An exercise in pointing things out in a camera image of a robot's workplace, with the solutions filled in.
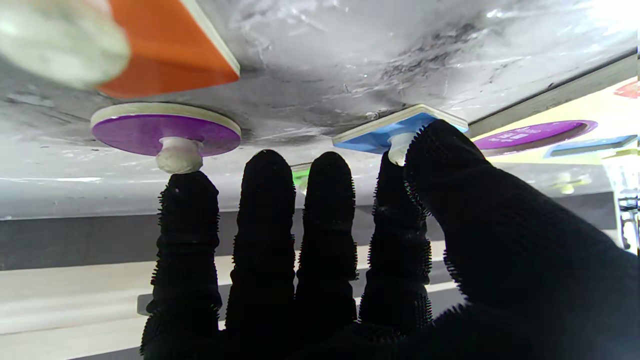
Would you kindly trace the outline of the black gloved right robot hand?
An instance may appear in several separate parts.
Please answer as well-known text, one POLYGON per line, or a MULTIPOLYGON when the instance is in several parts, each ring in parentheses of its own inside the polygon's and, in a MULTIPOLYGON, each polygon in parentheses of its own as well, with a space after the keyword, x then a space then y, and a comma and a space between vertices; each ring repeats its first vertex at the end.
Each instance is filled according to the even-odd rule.
POLYGON ((145 360, 637 360, 639 258, 434 120, 406 163, 381 158, 366 284, 350 167, 310 167, 301 250, 291 167, 244 168, 225 327, 218 191, 201 171, 160 194, 145 360))

